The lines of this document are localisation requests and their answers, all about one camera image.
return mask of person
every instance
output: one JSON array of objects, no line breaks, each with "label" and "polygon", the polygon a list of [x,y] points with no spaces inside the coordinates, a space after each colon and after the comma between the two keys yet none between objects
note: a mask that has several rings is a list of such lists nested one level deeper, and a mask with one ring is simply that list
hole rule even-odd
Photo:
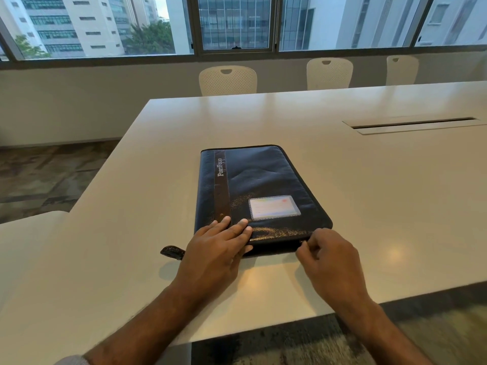
[{"label": "person", "polygon": [[[242,219],[230,217],[199,229],[187,245],[174,281],[118,331],[83,356],[57,365],[152,365],[171,341],[237,278],[240,259],[252,249]],[[357,250],[330,229],[316,229],[296,251],[323,300],[365,345],[377,364],[431,365],[369,296]]]}]

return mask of person's left hand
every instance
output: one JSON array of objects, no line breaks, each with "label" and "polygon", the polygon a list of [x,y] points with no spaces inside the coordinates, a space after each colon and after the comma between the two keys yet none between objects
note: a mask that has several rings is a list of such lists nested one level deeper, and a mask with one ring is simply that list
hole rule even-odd
[{"label": "person's left hand", "polygon": [[227,229],[230,217],[202,227],[187,245],[178,273],[171,283],[200,307],[216,299],[237,278],[240,259],[252,250],[248,220]]}]

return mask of floor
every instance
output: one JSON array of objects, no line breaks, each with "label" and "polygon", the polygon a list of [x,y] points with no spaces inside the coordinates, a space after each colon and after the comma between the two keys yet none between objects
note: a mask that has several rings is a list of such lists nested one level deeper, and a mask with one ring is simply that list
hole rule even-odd
[{"label": "floor", "polygon": [[[0,150],[0,223],[70,211],[118,141]],[[383,305],[436,364],[487,364],[487,282]],[[331,314],[196,342],[193,365],[365,365]]]}]

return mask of sleeve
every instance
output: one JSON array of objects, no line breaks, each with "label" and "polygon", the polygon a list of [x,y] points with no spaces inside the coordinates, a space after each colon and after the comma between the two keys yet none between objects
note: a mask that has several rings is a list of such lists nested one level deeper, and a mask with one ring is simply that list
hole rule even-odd
[{"label": "sleeve", "polygon": [[59,360],[54,365],[90,365],[81,355],[68,356]]}]

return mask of green tree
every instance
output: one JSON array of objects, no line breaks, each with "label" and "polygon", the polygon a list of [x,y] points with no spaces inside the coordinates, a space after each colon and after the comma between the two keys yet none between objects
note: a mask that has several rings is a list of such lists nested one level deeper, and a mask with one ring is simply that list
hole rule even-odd
[{"label": "green tree", "polygon": [[39,59],[39,58],[46,58],[51,57],[51,54],[44,51],[39,46],[31,46],[29,41],[27,40],[27,36],[22,34],[15,37],[15,43],[21,50],[22,55],[26,59]]},{"label": "green tree", "polygon": [[175,53],[171,24],[162,20],[145,27],[132,25],[132,36],[123,44],[128,55]]}]

